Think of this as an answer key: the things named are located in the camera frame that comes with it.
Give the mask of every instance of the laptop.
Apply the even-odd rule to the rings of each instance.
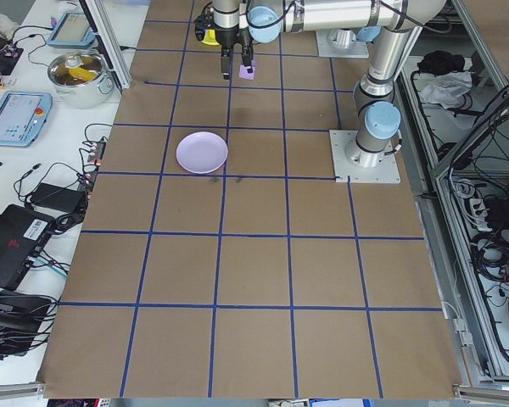
[[[19,205],[0,215],[0,287],[17,288],[45,247],[55,226],[52,216]]]

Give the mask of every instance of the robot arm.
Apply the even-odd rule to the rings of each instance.
[[[346,148],[351,163],[375,167],[385,155],[389,139],[400,126],[400,112],[389,101],[400,62],[416,23],[430,21],[445,0],[213,0],[196,20],[201,41],[207,29],[215,30],[222,45],[221,70],[230,79],[233,47],[242,46],[243,65],[252,72],[252,41],[270,42],[283,32],[351,29],[382,26],[370,67],[355,87],[355,104],[361,128]]]
[[[279,32],[300,32],[326,29],[350,29],[382,26],[368,75],[375,81],[362,87],[374,95],[388,91],[371,89],[395,73],[403,47],[414,23],[391,8],[412,19],[426,23],[445,5],[445,0],[214,0],[212,8],[204,10],[196,20],[196,35],[201,41],[206,29],[215,30],[222,45],[221,68],[225,79],[230,78],[233,47],[242,46],[243,64],[249,69],[253,56],[252,41],[270,42]]]

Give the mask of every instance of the plastic plate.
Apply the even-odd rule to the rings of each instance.
[[[207,174],[227,160],[228,146],[218,135],[199,131],[183,138],[176,150],[177,162],[194,174]]]

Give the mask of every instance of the sticker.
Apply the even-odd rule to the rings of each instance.
[[[26,232],[23,235],[23,237],[26,237],[27,239],[30,240],[37,240],[47,227],[48,227],[47,222],[39,219],[34,219],[31,225],[28,226],[28,229],[26,229]]]

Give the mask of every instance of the purple block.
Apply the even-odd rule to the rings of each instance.
[[[251,63],[253,66],[253,73],[250,74],[247,72],[247,68],[245,68],[245,65],[241,64],[239,65],[239,77],[242,79],[249,79],[250,81],[253,81],[255,79],[255,73],[256,73],[256,61],[253,60]]]

